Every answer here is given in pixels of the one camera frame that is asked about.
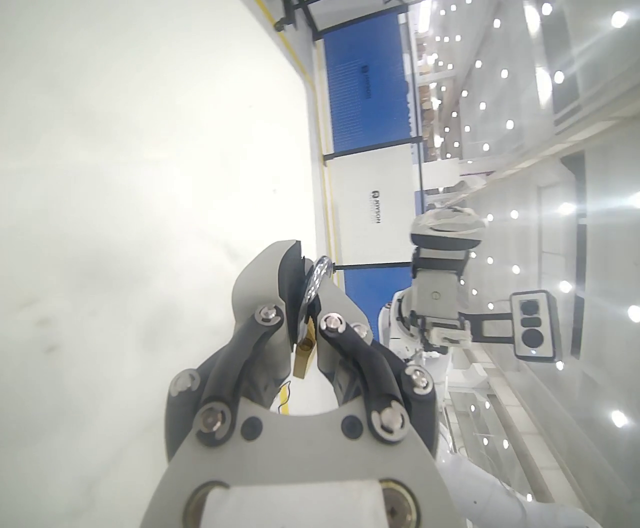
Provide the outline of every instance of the ceiling light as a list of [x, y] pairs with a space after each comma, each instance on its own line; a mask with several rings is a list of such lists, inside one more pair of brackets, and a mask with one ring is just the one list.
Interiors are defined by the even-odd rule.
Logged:
[[611, 25], [616, 29], [620, 29], [627, 23], [628, 20], [629, 15], [627, 15], [624, 11], [616, 11], [611, 17]]
[[569, 202], [565, 202], [561, 204], [560, 207], [558, 207], [558, 212], [563, 216], [566, 216], [567, 214], [571, 214], [575, 212], [575, 204], [570, 204]]
[[615, 410], [611, 413], [613, 424], [619, 429], [629, 424], [629, 418], [622, 411]]
[[418, 33], [426, 33], [429, 31], [431, 22], [431, 0], [423, 0], [420, 2], [420, 13], [418, 15]]
[[563, 280], [559, 285], [558, 288], [560, 288], [560, 291], [562, 293], [569, 293], [572, 289], [573, 286], [571, 285], [571, 283], [567, 280]]
[[640, 193], [631, 195], [631, 197], [629, 198], [629, 203], [634, 207], [640, 209]]
[[527, 4], [524, 6], [524, 17], [527, 21], [529, 34], [534, 36], [540, 29], [540, 13], [533, 5]]
[[549, 72], [544, 68], [536, 68], [536, 86], [538, 87], [538, 99], [540, 100], [540, 106], [544, 108], [553, 91], [553, 85], [551, 84], [551, 77]]
[[632, 305], [627, 310], [627, 315], [634, 323], [640, 323], [640, 306]]

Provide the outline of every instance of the camera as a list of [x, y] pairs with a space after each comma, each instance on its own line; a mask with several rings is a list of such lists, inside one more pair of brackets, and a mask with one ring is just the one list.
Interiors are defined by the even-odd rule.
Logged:
[[546, 290], [535, 290], [513, 293], [509, 302], [516, 357], [525, 361], [558, 361], [562, 347], [556, 298]]

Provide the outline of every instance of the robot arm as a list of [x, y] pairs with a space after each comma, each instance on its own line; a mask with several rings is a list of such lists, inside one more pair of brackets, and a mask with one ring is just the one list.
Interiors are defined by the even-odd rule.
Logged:
[[[481, 232], [477, 217], [453, 211], [467, 215], [468, 229], [458, 231], [469, 246]], [[438, 442], [430, 373], [444, 364], [446, 379], [449, 346], [470, 340], [455, 302], [442, 299], [455, 298], [468, 249], [433, 247], [437, 233], [465, 223], [453, 216], [438, 217], [437, 228], [420, 224], [427, 218], [414, 224], [413, 234], [427, 238], [414, 238], [412, 287], [387, 308], [390, 346], [374, 341], [362, 311], [323, 280], [326, 259], [312, 265], [299, 243], [272, 244], [243, 270], [232, 295], [233, 337], [170, 384], [169, 465], [142, 528], [463, 528], [461, 514], [481, 528], [598, 527], [579, 510], [523, 502], [451, 453], [446, 434]], [[390, 324], [398, 320], [399, 328]], [[339, 407], [316, 416], [272, 413], [307, 328], [314, 329], [318, 367]], [[398, 332], [435, 362], [407, 364], [395, 345]]]
[[[422, 519], [464, 526], [433, 458], [431, 380], [372, 340], [365, 316], [322, 280], [320, 265], [304, 260], [299, 244], [282, 242], [241, 273], [232, 297], [233, 337], [170, 385], [170, 462], [143, 528], [256, 525], [256, 512], [266, 527], [417, 528], [426, 525]], [[307, 298], [314, 277], [316, 293]], [[317, 328], [319, 368], [340, 407], [317, 416], [272, 413], [300, 323], [309, 319]], [[281, 508], [269, 505], [275, 496]], [[312, 506], [332, 497], [331, 507]], [[232, 520], [229, 511], [236, 512]], [[296, 516], [301, 511], [308, 515]]]
[[[470, 209], [433, 209], [416, 218], [412, 284], [397, 292], [378, 318], [381, 342], [407, 364], [425, 368], [440, 401], [451, 370], [449, 348], [472, 341], [472, 325], [458, 313], [457, 292], [469, 251], [481, 242], [483, 232], [484, 222]], [[527, 501], [453, 452], [442, 425], [436, 465], [456, 509], [479, 528], [600, 527], [577, 508]]]

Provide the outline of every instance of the joyson logo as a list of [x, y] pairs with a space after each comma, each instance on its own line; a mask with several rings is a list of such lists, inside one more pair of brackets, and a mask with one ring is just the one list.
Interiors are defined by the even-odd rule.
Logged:
[[371, 207], [371, 222], [380, 223], [380, 191], [371, 191], [369, 203]]
[[369, 79], [369, 65], [365, 64], [360, 68], [360, 72], [364, 77], [364, 97], [371, 99], [371, 80]]

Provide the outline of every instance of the white wall panel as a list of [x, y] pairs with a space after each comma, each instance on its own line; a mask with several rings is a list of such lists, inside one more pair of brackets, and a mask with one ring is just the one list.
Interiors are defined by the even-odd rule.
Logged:
[[406, 262], [415, 217], [411, 145], [327, 162], [338, 230], [338, 264]]

